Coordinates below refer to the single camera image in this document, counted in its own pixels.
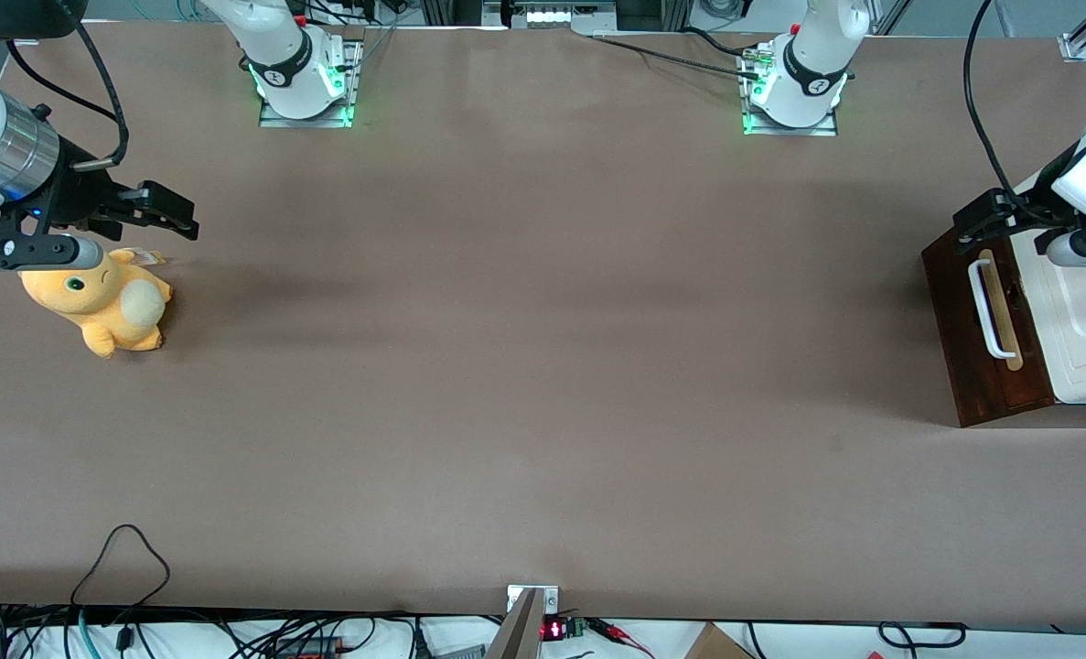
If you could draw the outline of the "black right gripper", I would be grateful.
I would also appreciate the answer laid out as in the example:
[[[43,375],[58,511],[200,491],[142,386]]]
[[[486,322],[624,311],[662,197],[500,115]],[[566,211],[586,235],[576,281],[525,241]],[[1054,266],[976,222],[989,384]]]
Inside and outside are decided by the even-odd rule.
[[[195,204],[166,185],[141,182],[129,189],[115,183],[103,168],[74,170],[74,164],[92,157],[59,138],[56,166],[31,195],[21,200],[21,211],[39,221],[39,232],[73,228],[119,242],[124,228],[154,228],[197,241]]]

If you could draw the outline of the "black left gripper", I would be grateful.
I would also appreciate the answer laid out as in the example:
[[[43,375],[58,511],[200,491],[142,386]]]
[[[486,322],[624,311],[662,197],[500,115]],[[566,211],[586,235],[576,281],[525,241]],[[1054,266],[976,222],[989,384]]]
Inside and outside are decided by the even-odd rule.
[[[1077,210],[1052,188],[1062,172],[1041,168],[1012,189],[1012,201],[1003,189],[990,189],[955,212],[955,254],[965,255],[982,243],[1032,229],[1077,231]]]

